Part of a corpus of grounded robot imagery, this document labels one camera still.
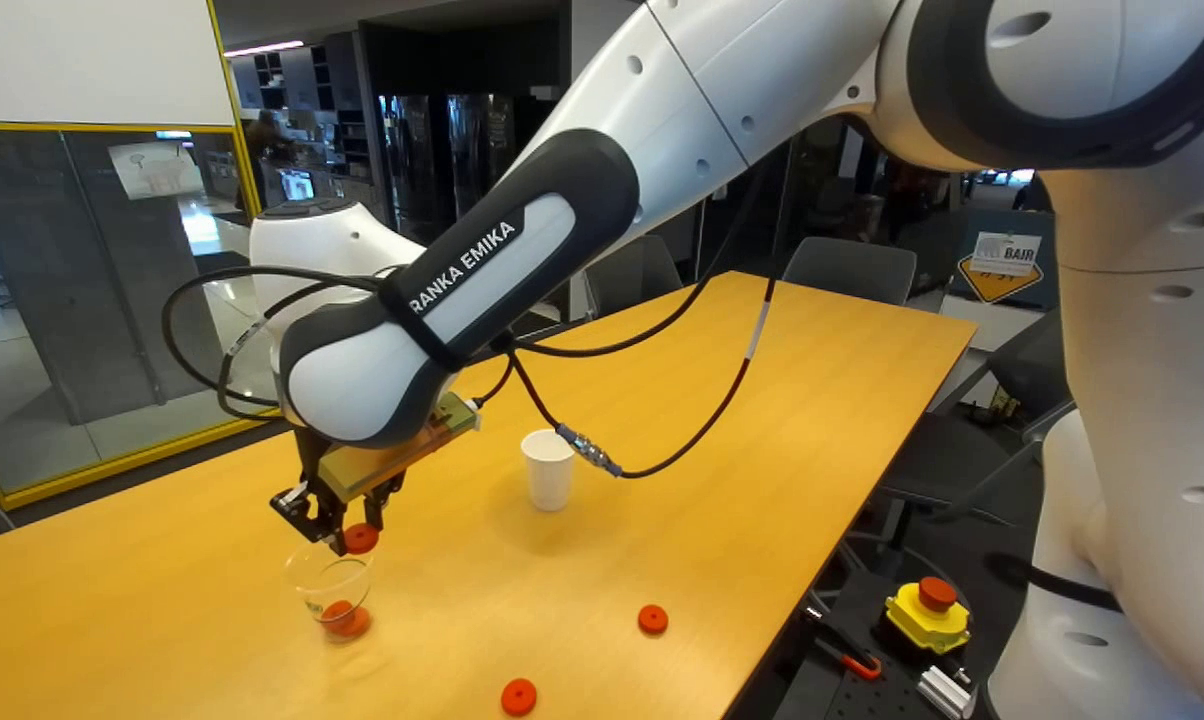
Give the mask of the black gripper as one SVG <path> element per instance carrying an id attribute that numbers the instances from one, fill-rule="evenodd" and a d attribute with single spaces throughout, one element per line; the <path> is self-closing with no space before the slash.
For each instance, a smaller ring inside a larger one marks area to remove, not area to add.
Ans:
<path id="1" fill-rule="evenodd" d="M 350 502 L 341 502 L 319 476 L 316 465 L 334 447 L 334 440 L 316 438 L 313 427 L 295 427 L 300 479 L 279 489 L 268 507 L 288 519 L 303 542 L 322 545 L 334 555 L 347 555 L 345 545 L 345 513 Z M 364 503 L 364 519 L 382 528 L 389 502 L 405 489 L 405 471 L 357 495 Z"/>

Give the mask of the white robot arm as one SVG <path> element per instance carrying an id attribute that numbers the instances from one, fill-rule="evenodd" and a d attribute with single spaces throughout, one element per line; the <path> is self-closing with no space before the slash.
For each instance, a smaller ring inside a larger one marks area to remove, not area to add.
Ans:
<path id="1" fill-rule="evenodd" d="M 536 299 L 828 120 L 1053 208 L 1066 407 L 991 707 L 1204 720 L 1204 0 L 634 0 L 465 218 L 285 330 L 285 416 L 417 438 Z"/>

